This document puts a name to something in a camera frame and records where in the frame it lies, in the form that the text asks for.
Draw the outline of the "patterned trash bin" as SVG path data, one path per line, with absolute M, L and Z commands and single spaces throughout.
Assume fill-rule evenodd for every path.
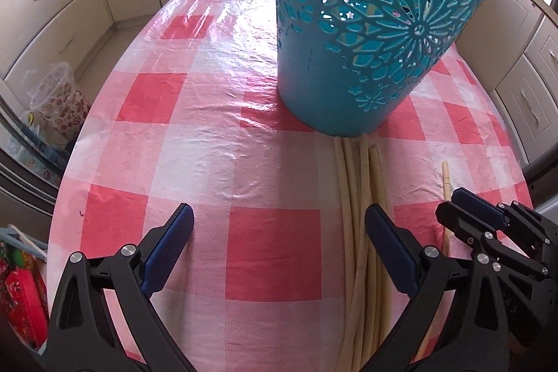
M 48 64 L 45 69 L 43 76 L 37 71 L 25 74 L 25 83 L 37 77 L 37 82 L 28 88 L 29 108 L 65 140 L 77 140 L 91 103 L 81 92 L 67 61 Z

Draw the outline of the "pink checkered tablecloth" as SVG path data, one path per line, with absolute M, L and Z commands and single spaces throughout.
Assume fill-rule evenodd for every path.
M 181 203 L 195 227 L 152 299 L 200 371 L 351 371 L 343 153 L 277 92 L 275 0 L 170 0 L 114 66 L 50 228 L 47 291 L 74 251 L 113 255 Z

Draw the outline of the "red cloth item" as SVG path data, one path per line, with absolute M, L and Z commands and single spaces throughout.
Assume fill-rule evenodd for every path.
M 1 312 L 18 337 L 38 350 L 47 339 L 48 306 L 37 260 L 1 243 Z

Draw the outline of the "teal perforated plastic basket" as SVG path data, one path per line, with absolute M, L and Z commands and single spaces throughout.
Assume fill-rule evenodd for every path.
M 482 0 L 276 0 L 277 88 L 331 136 L 375 130 L 439 61 Z

